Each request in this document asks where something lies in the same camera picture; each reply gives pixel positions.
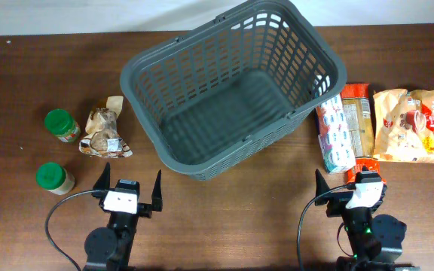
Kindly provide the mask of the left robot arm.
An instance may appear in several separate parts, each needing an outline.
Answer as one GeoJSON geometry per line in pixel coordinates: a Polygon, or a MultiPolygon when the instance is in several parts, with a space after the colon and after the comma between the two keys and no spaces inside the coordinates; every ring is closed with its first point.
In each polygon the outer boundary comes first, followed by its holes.
{"type": "Polygon", "coordinates": [[[105,227],[91,231],[85,240],[85,270],[134,270],[129,260],[138,220],[151,218],[153,212],[163,209],[160,173],[154,183],[151,202],[141,203],[139,182],[120,179],[111,188],[110,172],[111,167],[106,164],[93,186],[92,196],[110,217],[105,227]]]}

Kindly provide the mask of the orange spaghetti pasta packet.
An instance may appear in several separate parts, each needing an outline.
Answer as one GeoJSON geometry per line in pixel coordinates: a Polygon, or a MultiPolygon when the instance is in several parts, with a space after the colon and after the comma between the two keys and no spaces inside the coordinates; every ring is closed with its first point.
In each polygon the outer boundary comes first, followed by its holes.
{"type": "Polygon", "coordinates": [[[380,172],[380,164],[373,158],[374,130],[368,84],[347,84],[341,92],[341,100],[356,160],[356,165],[346,173],[346,182],[351,183],[356,180],[356,174],[361,172],[363,167],[380,172]]]}

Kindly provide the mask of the dark grey plastic basket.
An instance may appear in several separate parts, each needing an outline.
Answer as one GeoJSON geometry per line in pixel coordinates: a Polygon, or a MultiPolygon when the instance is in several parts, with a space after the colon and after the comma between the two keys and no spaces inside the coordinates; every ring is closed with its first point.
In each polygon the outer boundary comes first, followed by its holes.
{"type": "Polygon", "coordinates": [[[347,81],[289,1],[247,1],[133,57],[120,76],[160,160],[207,181],[296,130],[347,81]]]}

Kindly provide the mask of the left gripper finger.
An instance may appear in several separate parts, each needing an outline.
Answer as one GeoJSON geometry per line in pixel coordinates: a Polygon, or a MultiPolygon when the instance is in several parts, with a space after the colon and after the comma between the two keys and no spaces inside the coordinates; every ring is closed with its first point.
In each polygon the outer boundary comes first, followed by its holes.
{"type": "Polygon", "coordinates": [[[96,183],[93,186],[94,190],[108,190],[110,187],[110,173],[111,173],[111,166],[110,163],[107,163],[105,165],[104,170],[102,171],[102,174],[97,179],[96,183]]]}
{"type": "Polygon", "coordinates": [[[151,195],[151,204],[153,206],[162,206],[163,205],[163,197],[161,191],[161,170],[158,171],[154,188],[151,195]]]}

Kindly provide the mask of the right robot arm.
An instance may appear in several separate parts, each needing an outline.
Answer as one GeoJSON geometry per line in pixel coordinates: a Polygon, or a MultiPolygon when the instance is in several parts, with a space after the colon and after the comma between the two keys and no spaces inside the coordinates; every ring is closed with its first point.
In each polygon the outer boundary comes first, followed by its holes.
{"type": "Polygon", "coordinates": [[[387,186],[376,172],[364,168],[354,182],[331,189],[320,171],[316,176],[316,206],[326,206],[329,218],[339,217],[350,243],[352,254],[339,257],[337,270],[412,271],[420,267],[397,263],[407,225],[391,215],[374,216],[382,205],[387,186]]]}

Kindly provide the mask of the yellow instant coffee bag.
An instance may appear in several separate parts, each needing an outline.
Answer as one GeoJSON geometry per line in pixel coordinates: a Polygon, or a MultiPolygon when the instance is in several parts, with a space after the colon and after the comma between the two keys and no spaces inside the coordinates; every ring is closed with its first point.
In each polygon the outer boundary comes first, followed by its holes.
{"type": "Polygon", "coordinates": [[[380,161],[434,163],[434,90],[392,89],[373,95],[380,161]]]}

